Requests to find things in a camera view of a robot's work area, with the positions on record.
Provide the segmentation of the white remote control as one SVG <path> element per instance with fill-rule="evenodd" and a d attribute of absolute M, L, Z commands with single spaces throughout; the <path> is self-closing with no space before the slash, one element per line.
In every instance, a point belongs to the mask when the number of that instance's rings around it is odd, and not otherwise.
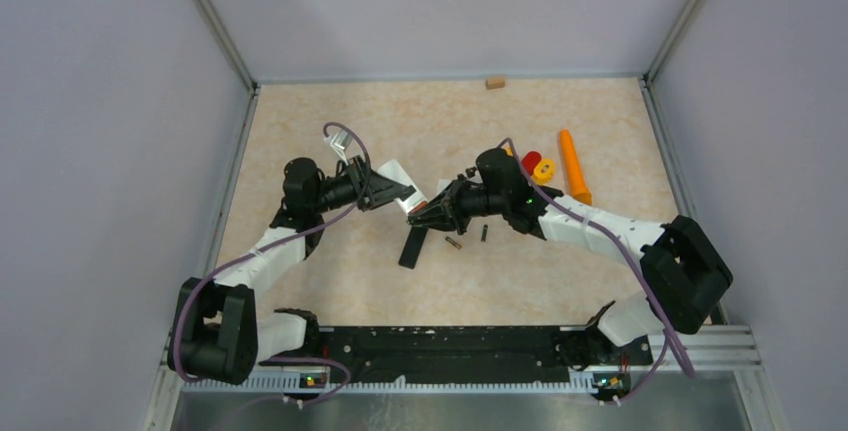
<path fill-rule="evenodd" d="M 405 168 L 396 160 L 390 160 L 377 168 L 377 172 L 402 187 L 400 196 L 394 199 L 406 216 L 422 208 L 428 203 L 428 198 L 420 187 L 413 181 Z"/>

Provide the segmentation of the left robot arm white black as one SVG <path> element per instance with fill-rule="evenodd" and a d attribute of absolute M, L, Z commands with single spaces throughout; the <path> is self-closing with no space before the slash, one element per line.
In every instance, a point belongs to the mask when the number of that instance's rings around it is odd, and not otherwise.
<path fill-rule="evenodd" d="M 386 204 L 410 213 L 426 202 L 397 161 L 372 169 L 363 156 L 338 162 L 332 176 L 314 160 L 296 158 L 284 168 L 282 189 L 269 228 L 245 255 L 181 286 L 167 364 L 188 382 L 241 384 L 256 364 L 280 353 L 297 364 L 314 361 L 321 339 L 311 331 L 312 316 L 280 311 L 260 320 L 257 301 L 316 250 L 329 225 L 325 213 L 370 211 Z"/>

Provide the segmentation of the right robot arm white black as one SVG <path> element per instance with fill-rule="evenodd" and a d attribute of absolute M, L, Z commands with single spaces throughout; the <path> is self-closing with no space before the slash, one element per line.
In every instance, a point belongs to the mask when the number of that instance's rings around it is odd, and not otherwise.
<path fill-rule="evenodd" d="M 583 204 L 533 183 L 501 148 L 482 152 L 475 168 L 477 180 L 450 181 L 409 214 L 409 224 L 463 234 L 474 218 L 500 216 L 518 233 L 578 245 L 630 267 L 640 292 L 613 302 L 586 336 L 589 355 L 600 363 L 614 362 L 644 335 L 698 333 L 733 282 L 706 233 L 689 217 L 640 221 Z"/>

